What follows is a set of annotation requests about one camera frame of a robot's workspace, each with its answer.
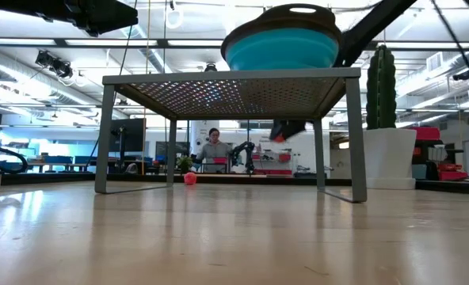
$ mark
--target person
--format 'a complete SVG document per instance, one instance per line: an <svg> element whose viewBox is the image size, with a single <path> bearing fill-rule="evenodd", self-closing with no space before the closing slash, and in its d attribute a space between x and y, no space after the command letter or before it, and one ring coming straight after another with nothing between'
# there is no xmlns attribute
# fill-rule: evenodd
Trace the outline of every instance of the person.
<svg viewBox="0 0 469 285"><path fill-rule="evenodd" d="M227 163L229 163L231 146L219 140L220 132L214 127L210 129L208 136L210 139L196 156L196 161L202 162L203 159L206 159L207 164L203 165L203 172L205 173L225 173ZM226 164L213 165L213 158L226 158Z"/></svg>

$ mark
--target cactus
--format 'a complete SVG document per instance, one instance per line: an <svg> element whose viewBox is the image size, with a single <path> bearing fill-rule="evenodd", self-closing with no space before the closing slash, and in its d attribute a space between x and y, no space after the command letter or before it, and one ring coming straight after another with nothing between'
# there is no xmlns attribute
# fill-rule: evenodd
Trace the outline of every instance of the cactus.
<svg viewBox="0 0 469 285"><path fill-rule="evenodd" d="M395 84L395 57L380 46L368 68L367 130L396 127Z"/></svg>

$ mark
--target red ball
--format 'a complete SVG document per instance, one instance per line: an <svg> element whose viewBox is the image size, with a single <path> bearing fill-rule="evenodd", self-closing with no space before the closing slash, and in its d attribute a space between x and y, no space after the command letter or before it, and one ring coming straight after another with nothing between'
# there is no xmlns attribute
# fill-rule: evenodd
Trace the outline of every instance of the red ball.
<svg viewBox="0 0 469 285"><path fill-rule="evenodd" d="M194 173L187 173L184 176L184 182L186 185L194 185L196 183L196 174Z"/></svg>

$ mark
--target metal table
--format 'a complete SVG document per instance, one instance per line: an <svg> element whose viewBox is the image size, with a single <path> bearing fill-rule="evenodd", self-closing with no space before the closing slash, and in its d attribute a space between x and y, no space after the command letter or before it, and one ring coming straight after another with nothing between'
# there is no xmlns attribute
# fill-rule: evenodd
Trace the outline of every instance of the metal table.
<svg viewBox="0 0 469 285"><path fill-rule="evenodd" d="M349 202L367 200L359 68L256 70L104 76L104 97L97 154L95 192L106 190L109 136L115 92L170 120L168 169L174 169L178 120L313 120L317 187ZM353 177L352 196L325 187L323 118L345 89ZM167 187L173 185L167 173Z"/></svg>

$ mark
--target black hose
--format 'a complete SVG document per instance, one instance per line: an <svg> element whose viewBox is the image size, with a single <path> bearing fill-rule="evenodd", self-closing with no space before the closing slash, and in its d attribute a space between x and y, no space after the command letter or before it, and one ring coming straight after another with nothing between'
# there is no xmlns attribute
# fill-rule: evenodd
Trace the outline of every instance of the black hose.
<svg viewBox="0 0 469 285"><path fill-rule="evenodd" d="M14 151L11 151L11 150L1 148L1 147L0 147L0 151L4 152L4 153L7 153L7 154L10 154L10 155L13 155L13 156L17 157L19 160L21 160L21 168L20 169L17 169L17 170L7 169L7 168L0 165L0 170L1 171L5 172L5 173L9 173L9 174L18 174L18 173L24 173L27 170L27 168L29 167L29 164L27 163L27 160L23 157L23 155L15 153Z"/></svg>

